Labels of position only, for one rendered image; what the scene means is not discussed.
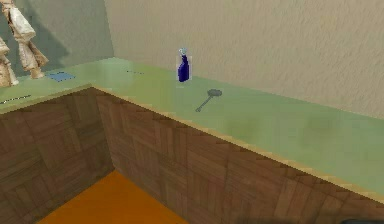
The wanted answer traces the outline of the grey metal ladle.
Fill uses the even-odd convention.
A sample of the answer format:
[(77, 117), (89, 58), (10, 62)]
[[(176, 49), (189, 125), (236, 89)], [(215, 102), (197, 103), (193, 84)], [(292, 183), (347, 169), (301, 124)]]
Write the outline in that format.
[(196, 112), (200, 112), (202, 108), (214, 97), (220, 97), (222, 95), (222, 91), (219, 89), (210, 89), (207, 91), (208, 98), (196, 108)]

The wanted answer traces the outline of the blue spray bottle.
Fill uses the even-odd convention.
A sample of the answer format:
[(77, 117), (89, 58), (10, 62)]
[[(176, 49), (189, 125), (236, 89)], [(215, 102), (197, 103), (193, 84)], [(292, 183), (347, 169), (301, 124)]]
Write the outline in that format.
[(187, 57), (187, 49), (180, 48), (179, 53), (181, 57), (181, 63), (178, 67), (178, 80), (180, 82), (185, 82), (190, 78), (190, 68), (189, 68), (189, 61)]

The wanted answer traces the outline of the green top wooden counter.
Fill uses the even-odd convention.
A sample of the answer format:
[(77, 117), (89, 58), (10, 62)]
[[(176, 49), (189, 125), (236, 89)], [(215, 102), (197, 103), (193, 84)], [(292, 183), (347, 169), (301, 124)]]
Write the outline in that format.
[[(115, 167), (193, 224), (384, 221), (384, 120), (110, 58), (0, 88), (15, 142), (103, 127)], [(207, 91), (219, 89), (207, 98)]]

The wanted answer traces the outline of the blue square cloth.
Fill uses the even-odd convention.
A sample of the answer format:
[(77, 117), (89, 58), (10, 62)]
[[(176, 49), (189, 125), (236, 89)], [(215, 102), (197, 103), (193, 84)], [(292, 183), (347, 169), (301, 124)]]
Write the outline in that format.
[(56, 82), (62, 82), (65, 80), (73, 79), (74, 75), (71, 75), (66, 72), (57, 72), (57, 73), (48, 74), (47, 77), (51, 78), (52, 80), (55, 80)]

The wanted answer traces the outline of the thin dark knife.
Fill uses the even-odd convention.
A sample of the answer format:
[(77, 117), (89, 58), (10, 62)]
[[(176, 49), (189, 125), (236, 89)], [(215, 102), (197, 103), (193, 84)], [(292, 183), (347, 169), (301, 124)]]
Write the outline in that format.
[(11, 101), (20, 100), (20, 99), (25, 99), (25, 98), (28, 98), (28, 97), (31, 97), (31, 95), (25, 95), (25, 96), (20, 96), (20, 97), (15, 97), (15, 98), (10, 98), (10, 99), (5, 99), (5, 100), (3, 100), (3, 101), (0, 101), (0, 104), (6, 104), (6, 103), (11, 102)]

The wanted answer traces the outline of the small beige statue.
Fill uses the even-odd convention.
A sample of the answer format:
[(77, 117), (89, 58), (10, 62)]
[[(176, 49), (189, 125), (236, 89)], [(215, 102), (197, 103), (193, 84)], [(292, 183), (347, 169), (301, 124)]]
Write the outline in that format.
[(6, 57), (8, 52), (8, 46), (0, 37), (0, 87), (9, 87), (19, 84), (12, 69), (11, 62)]

